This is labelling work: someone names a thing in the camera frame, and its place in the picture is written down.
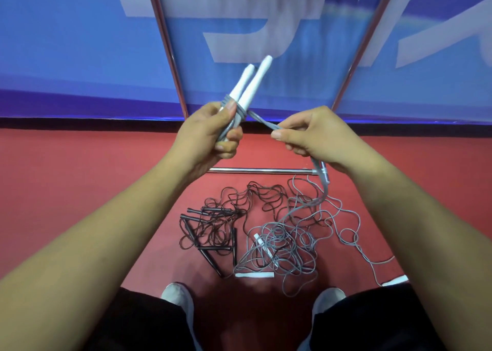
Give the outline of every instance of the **forearm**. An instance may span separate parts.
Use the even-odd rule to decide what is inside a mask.
[[[0,282],[0,348],[79,347],[181,194],[184,178],[164,158],[7,275]]]
[[[350,174],[448,349],[492,341],[492,243],[385,161]]]

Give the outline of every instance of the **right hand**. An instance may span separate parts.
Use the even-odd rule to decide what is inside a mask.
[[[312,156],[343,173],[349,173],[376,152],[326,106],[301,111],[279,124],[272,138],[288,150]]]

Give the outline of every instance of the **blue backdrop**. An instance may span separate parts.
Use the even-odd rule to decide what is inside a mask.
[[[274,56],[252,108],[331,105],[379,0],[162,0],[190,111]],[[181,119],[150,0],[0,0],[0,115]],[[338,112],[492,122],[492,0],[391,0]]]

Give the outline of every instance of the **left hand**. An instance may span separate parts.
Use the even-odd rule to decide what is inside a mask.
[[[229,141],[216,142],[236,114],[236,102],[231,100],[224,109],[219,110],[219,102],[209,102],[186,119],[166,155],[181,163],[187,172],[188,183],[204,175],[219,160],[236,155],[239,141],[243,138],[241,127],[227,133]]]

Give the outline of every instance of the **hand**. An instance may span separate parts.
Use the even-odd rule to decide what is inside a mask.
[[[293,114],[279,124],[284,129],[272,132],[272,138],[302,156],[312,156],[333,168],[349,173],[376,152],[328,107]]]
[[[196,111],[182,124],[173,146],[166,156],[178,161],[191,183],[204,175],[220,159],[236,155],[243,138],[241,127],[227,133],[227,142],[216,142],[220,132],[236,114],[236,102],[231,100],[220,110],[219,102],[210,102]]]

